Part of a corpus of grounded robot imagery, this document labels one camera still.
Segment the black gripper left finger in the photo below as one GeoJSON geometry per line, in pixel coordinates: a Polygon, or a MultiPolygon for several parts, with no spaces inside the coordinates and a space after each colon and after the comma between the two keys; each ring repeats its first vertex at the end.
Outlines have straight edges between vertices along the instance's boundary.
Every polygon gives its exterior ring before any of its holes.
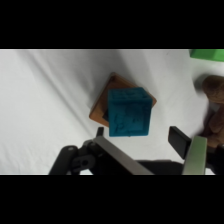
{"type": "Polygon", "coordinates": [[[110,175],[152,175],[152,172],[133,160],[111,142],[104,138],[104,128],[99,127],[94,138],[98,153],[97,167],[100,172],[110,175]]]}

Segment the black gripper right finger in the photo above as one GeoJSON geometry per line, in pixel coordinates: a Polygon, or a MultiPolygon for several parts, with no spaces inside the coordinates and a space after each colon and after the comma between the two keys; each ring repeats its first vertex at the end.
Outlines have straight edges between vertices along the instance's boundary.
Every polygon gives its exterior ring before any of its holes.
{"type": "Polygon", "coordinates": [[[168,142],[184,160],[183,175],[204,175],[207,156],[207,139],[194,136],[190,139],[176,126],[171,126],[168,142]]]}

